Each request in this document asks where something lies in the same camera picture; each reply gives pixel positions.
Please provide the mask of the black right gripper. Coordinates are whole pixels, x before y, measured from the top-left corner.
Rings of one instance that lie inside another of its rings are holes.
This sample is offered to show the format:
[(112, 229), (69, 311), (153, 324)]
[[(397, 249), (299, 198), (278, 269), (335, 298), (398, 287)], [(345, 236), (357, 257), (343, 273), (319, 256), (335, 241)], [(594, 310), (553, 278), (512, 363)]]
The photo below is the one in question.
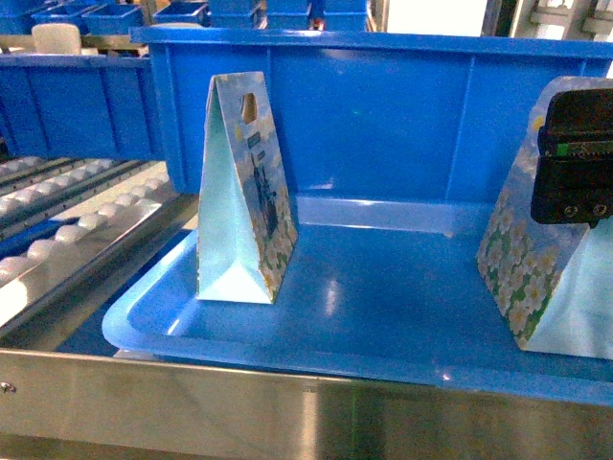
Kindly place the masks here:
[(537, 133), (531, 217), (597, 224), (612, 217), (612, 90), (556, 93)]

